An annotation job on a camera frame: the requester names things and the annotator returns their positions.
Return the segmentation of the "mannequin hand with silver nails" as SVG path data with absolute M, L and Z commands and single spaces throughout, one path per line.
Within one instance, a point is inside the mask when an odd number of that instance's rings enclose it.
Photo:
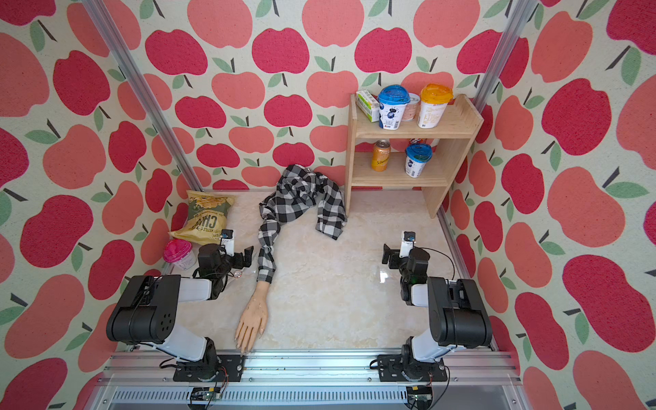
M 270 283 L 258 281 L 241 315 L 235 333 L 236 346 L 241 355 L 251 352 L 256 339 L 266 330 L 266 324 L 268 323 L 269 288 Z

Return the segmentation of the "black white plaid shirt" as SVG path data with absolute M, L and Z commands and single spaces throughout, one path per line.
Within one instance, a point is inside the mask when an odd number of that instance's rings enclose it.
M 339 185 L 320 172 L 290 165 L 281 175 L 274 193 L 259 203 L 262 222 L 258 232 L 257 279 L 270 283 L 276 271 L 274 243 L 283 225 L 299 219 L 311 208 L 317 210 L 315 230 L 337 240 L 348 223 Z

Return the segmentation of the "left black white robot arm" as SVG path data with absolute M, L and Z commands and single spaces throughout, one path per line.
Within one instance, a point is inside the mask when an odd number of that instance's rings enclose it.
M 165 245 L 164 260 L 186 271 L 189 277 L 169 274 L 130 278 L 126 290 L 109 316 L 109 340 L 127 345 L 147 345 L 175 360 L 175 382 L 239 382 L 244 359 L 219 355 L 211 338 L 200 337 L 176 323 L 179 304 L 217 299 L 229 278 L 249 268 L 254 248 L 234 250 L 234 232 L 224 229 L 216 243 L 194 249 L 191 242 L 173 239 Z

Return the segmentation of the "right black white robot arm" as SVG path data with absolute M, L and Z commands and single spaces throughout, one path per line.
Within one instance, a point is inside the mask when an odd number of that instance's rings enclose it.
M 399 354 L 379 355 L 370 364 L 382 382 L 448 381 L 446 355 L 488 347 L 493 337 L 475 281 L 430 276 L 430 251 L 415 242 L 414 232 L 404 232 L 399 249 L 384 246 L 382 263 L 400 273 L 401 300 L 408 306 L 427 309 L 429 327 L 408 338 Z

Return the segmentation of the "yellow green chips bag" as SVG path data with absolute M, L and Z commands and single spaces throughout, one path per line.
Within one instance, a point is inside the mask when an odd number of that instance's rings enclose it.
M 218 244 L 227 228 L 227 216 L 235 204 L 235 196 L 224 196 L 201 191 L 186 191 L 188 196 L 188 218 L 179 230 L 170 236 L 194 244 Z

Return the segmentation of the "pink lidded plastic cup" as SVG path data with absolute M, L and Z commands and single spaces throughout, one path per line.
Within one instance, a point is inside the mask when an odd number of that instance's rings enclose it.
M 162 253 L 165 262 L 173 264 L 179 269 L 188 270 L 196 264 L 196 256 L 191 242 L 184 239 L 170 240 Z

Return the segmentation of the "blue lid cup lower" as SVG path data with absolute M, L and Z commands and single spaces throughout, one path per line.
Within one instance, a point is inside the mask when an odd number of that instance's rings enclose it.
M 411 178 L 418 178 L 426 164 L 432 159 L 433 151 L 426 143 L 414 143 L 406 148 L 405 172 Z

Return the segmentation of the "orange soda can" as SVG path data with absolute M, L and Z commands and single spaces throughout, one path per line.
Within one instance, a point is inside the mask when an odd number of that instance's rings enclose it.
M 377 141 L 372 148 L 371 168 L 375 172 L 384 172 L 391 156 L 391 144 L 388 140 Z

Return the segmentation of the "wooden two-tier shelf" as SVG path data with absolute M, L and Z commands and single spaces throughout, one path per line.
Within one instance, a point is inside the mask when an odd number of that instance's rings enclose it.
M 357 107 L 356 95 L 350 96 L 348 107 L 348 143 L 346 151 L 344 204 L 351 210 L 354 188 L 383 187 L 405 189 L 420 187 L 430 217 L 439 212 L 447 191 L 454 183 L 476 136 L 483 126 L 483 116 L 465 95 L 459 95 L 447 106 L 441 121 L 432 129 L 422 129 L 413 122 L 403 122 L 396 130 L 384 130 L 372 123 Z M 359 152 L 357 145 L 379 140 L 430 140 L 435 144 L 432 159 L 419 177 L 406 174 L 406 153 L 403 150 L 391 153 L 384 172 L 372 169 L 372 154 Z

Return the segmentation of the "small pink white cup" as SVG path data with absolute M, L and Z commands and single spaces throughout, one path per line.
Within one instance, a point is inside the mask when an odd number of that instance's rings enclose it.
M 420 107 L 420 96 L 414 93 L 409 93 L 409 103 L 407 104 L 403 117 L 403 122 L 413 121 Z

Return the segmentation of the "green white small carton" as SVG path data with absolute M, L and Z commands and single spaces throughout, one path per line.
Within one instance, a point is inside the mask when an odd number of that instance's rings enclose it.
M 358 90 L 355 94 L 356 105 L 372 123 L 379 122 L 379 101 L 367 90 Z

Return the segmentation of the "blue lid yogurt cup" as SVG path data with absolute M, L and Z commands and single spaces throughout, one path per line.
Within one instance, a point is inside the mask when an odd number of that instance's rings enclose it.
M 408 91 L 401 85 L 386 86 L 378 95 L 379 126 L 384 130 L 397 130 L 410 103 Z

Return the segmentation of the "orange lid white cup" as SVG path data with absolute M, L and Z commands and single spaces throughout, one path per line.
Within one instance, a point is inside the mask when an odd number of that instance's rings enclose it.
M 422 129 L 436 127 L 453 98 L 452 89 L 446 85 L 426 85 L 420 93 L 420 112 L 417 117 L 418 126 Z

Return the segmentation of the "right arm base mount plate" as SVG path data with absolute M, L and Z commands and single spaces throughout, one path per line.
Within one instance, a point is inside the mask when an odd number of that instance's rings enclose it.
M 446 382 L 449 376 L 443 360 L 421 362 L 411 355 L 379 355 L 370 363 L 370 369 L 376 370 L 381 382 L 409 382 L 429 384 Z

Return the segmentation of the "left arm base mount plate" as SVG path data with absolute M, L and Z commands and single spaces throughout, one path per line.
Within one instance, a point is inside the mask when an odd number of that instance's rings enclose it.
M 244 371 L 244 357 L 241 355 L 215 355 L 203 360 L 179 361 L 173 376 L 180 383 L 223 383 L 240 382 Z

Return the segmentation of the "aluminium front rail base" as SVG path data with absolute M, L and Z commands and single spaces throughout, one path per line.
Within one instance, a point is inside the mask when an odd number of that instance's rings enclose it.
M 381 382 L 370 363 L 397 350 L 259 350 L 244 358 L 240 382 L 174 382 L 150 351 L 118 353 L 84 409 L 529 409 L 521 379 L 501 352 L 444 358 L 449 380 Z

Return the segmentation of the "right aluminium frame post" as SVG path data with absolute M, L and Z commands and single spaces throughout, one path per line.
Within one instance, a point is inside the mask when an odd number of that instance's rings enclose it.
M 507 66 L 507 62 L 525 25 L 532 18 L 531 13 L 539 5 L 539 2 L 536 0 L 519 0 L 514 1 L 514 5 L 515 9 L 509 15 L 507 25 L 502 32 L 500 41 L 483 76 L 482 83 L 473 99 L 473 104 L 479 113 L 483 113 L 489 97 L 502 87 L 501 74 Z

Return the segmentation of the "aluminium frame post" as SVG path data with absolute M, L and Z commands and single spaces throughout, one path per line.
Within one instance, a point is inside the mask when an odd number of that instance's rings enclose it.
M 137 63 L 135 63 L 131 51 L 128 49 L 104 1 L 82 1 L 82 4 L 90 15 L 100 36 L 113 54 L 119 68 L 126 75 L 126 79 L 131 85 L 135 96 L 145 109 L 146 114 L 148 114 L 150 122 L 159 131 L 164 144 L 175 160 L 181 174 L 186 179 L 187 184 L 193 191 L 202 191 L 203 187 L 201 186 L 200 179 L 198 179 L 179 140 L 166 120 L 155 98 L 154 92 L 150 89 L 144 75 L 138 68 Z
M 536 0 L 519 0 L 514 1 L 514 5 L 515 9 L 509 15 L 507 25 L 502 32 L 500 41 L 483 76 L 482 83 L 473 99 L 473 104 L 479 113 L 483 113 L 489 97 L 502 87 L 501 74 L 507 66 L 507 62 L 525 25 L 532 18 L 531 13 L 539 5 L 539 2 Z

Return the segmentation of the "left aluminium frame post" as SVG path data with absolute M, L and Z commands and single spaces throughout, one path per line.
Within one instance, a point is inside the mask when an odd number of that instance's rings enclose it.
M 137 63 L 135 63 L 131 51 L 128 49 L 104 1 L 82 1 L 82 4 L 90 15 L 100 36 L 113 54 L 119 68 L 126 75 L 126 79 L 131 85 L 135 96 L 145 109 L 146 114 L 148 114 L 150 122 L 159 131 L 164 144 L 175 160 L 181 174 L 186 179 L 187 184 L 193 191 L 202 191 L 203 187 L 201 186 L 200 179 L 198 179 L 179 140 L 166 120 L 155 98 L 154 92 L 150 89 L 144 75 L 138 68 Z

